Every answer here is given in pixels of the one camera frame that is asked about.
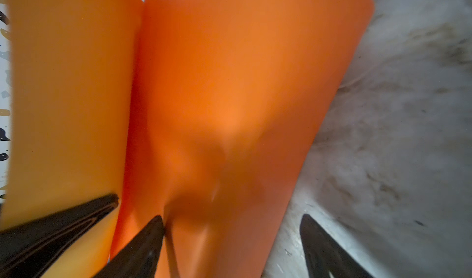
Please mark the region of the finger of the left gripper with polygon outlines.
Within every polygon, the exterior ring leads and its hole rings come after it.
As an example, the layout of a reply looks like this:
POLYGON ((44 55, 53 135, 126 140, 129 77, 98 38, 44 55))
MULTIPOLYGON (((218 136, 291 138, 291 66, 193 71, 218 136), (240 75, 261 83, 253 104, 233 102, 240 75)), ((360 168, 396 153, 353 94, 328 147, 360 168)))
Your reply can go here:
POLYGON ((1 231, 1 277, 41 277, 74 242, 118 205, 118 195, 108 194, 1 231))

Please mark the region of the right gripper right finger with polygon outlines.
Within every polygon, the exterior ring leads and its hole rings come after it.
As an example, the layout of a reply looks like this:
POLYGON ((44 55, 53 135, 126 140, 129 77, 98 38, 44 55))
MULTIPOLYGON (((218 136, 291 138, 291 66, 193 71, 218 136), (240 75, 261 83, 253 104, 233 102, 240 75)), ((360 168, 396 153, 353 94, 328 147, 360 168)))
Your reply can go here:
POLYGON ((299 232, 310 278, 372 278, 310 215, 299 232))

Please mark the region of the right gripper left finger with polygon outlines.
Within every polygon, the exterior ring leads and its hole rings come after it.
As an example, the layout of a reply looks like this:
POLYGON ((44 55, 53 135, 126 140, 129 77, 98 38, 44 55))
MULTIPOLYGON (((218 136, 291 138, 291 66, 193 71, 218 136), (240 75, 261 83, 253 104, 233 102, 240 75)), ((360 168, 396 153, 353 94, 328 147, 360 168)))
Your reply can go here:
POLYGON ((93 278, 153 278, 164 236, 165 226, 157 215, 93 278))

